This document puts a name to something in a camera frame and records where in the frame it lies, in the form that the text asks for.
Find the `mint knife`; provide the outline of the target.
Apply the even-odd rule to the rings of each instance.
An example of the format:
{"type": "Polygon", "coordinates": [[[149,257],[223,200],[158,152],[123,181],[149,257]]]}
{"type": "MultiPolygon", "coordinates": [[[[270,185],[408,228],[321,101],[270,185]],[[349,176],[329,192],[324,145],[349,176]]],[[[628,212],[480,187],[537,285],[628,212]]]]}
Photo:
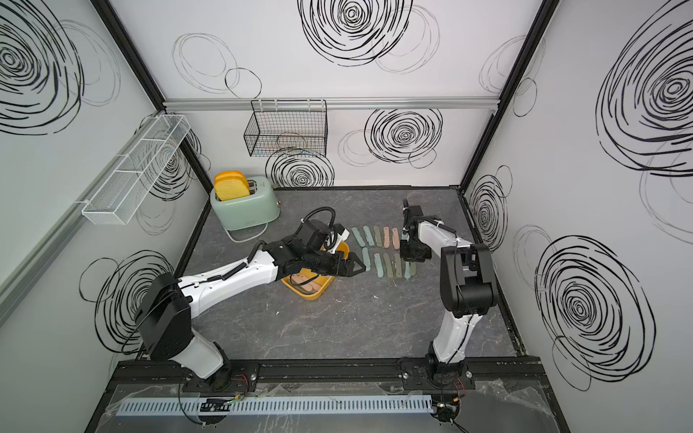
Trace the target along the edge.
{"type": "Polygon", "coordinates": [[[370,272],[372,269],[372,263],[371,263],[371,258],[370,258],[370,254],[369,254],[369,249],[367,247],[362,248],[362,259],[363,259],[366,271],[370,272]]]}
{"type": "Polygon", "coordinates": [[[351,229],[351,232],[352,232],[352,235],[354,236],[354,238],[356,239],[358,245],[359,245],[360,247],[365,247],[365,246],[366,246],[366,242],[365,242],[364,238],[362,237],[362,235],[360,234],[358,228],[357,228],[357,227],[353,227],[353,228],[351,229]]]}

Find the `brown fruit knife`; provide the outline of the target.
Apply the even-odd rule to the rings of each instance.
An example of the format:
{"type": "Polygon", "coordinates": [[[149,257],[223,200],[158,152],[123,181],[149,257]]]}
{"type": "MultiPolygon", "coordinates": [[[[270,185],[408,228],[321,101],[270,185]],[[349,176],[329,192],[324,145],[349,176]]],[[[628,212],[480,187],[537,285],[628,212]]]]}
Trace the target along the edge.
{"type": "Polygon", "coordinates": [[[391,241],[392,241],[393,249],[399,250],[400,249],[400,236],[399,236],[399,231],[397,228],[392,229],[391,241]]]}

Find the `light green fruit knife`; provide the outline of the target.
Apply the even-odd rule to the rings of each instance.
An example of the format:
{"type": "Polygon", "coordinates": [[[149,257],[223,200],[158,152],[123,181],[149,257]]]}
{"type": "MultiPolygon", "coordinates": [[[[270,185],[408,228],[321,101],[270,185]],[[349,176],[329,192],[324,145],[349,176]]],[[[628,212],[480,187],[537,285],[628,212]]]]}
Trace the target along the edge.
{"type": "Polygon", "coordinates": [[[382,262],[382,256],[379,253],[374,254],[374,263],[375,263],[375,270],[376,274],[379,278],[384,277],[384,265],[382,262]]]}

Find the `yellow storage box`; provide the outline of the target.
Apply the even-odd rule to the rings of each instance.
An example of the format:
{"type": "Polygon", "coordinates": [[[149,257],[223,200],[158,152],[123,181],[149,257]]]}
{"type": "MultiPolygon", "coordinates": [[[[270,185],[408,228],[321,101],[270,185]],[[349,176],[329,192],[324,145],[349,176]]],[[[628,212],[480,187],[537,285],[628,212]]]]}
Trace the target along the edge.
{"type": "Polygon", "coordinates": [[[298,274],[284,277],[282,283],[306,301],[315,301],[334,280],[335,276],[319,275],[302,269],[298,274]]]}

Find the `green handled fruit knife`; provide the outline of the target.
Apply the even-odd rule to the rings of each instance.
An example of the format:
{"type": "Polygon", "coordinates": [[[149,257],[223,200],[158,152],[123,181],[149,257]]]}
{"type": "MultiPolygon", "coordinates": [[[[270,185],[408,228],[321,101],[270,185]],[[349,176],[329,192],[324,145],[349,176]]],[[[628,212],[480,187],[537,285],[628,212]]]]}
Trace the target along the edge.
{"type": "Polygon", "coordinates": [[[393,279],[395,277],[395,271],[393,270],[393,262],[391,256],[389,256],[388,253],[384,253],[383,260],[387,277],[389,279],[393,279]]]}

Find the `pink handled fruit knife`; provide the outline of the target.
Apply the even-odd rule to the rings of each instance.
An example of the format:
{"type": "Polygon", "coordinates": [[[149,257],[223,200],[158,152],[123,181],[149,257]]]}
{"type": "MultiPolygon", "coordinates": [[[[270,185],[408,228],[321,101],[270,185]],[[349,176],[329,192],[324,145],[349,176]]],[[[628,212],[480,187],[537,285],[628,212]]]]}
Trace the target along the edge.
{"type": "Polygon", "coordinates": [[[388,249],[390,247],[390,245],[391,245],[390,228],[384,227],[383,246],[385,249],[388,249]]]}

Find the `grey green fruit knife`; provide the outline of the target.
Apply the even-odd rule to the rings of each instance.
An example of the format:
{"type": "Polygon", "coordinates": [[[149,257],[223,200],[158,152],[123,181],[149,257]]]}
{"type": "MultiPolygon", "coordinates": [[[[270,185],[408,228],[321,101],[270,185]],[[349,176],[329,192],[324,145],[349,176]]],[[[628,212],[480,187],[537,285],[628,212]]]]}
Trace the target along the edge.
{"type": "Polygon", "coordinates": [[[369,246],[375,246],[375,238],[373,236],[373,233],[372,233],[370,227],[363,226],[363,230],[364,230],[364,233],[366,236],[366,241],[367,241],[368,245],[369,246]]]}

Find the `dark grey green knife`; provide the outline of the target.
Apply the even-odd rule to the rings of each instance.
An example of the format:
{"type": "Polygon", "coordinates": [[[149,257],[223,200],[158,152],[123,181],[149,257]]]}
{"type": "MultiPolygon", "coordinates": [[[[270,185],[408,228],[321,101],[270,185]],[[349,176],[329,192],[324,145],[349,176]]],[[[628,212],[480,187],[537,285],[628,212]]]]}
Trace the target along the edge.
{"type": "Polygon", "coordinates": [[[381,229],[379,226],[374,226],[374,233],[375,233],[375,244],[378,247],[383,246],[383,240],[382,240],[382,235],[381,235],[381,229]]]}

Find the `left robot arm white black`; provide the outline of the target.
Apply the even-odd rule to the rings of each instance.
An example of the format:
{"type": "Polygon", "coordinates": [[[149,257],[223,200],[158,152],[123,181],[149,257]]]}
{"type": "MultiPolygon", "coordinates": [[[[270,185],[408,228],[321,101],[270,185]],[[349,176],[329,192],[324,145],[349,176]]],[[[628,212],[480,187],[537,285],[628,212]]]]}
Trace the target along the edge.
{"type": "Polygon", "coordinates": [[[353,277],[366,270],[355,254],[337,247],[348,229],[305,216],[296,231],[266,243],[259,241],[243,259],[202,274],[153,279],[135,314],[135,333],[153,361],[174,361],[200,379],[209,379],[228,363],[222,350],[192,326],[193,319],[246,290],[264,286],[302,270],[318,276],[353,277]]]}

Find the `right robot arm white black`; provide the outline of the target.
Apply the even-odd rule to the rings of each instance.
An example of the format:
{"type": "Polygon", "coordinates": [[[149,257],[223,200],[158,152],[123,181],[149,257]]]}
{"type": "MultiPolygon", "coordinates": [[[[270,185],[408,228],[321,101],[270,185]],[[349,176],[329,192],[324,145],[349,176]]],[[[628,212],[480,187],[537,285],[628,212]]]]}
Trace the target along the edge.
{"type": "Polygon", "coordinates": [[[487,245],[465,240],[436,216],[420,214],[418,207],[404,209],[400,253],[406,263],[440,259],[445,313],[426,355],[429,377],[440,381],[463,366],[476,326],[497,304],[492,254],[487,245]]]}

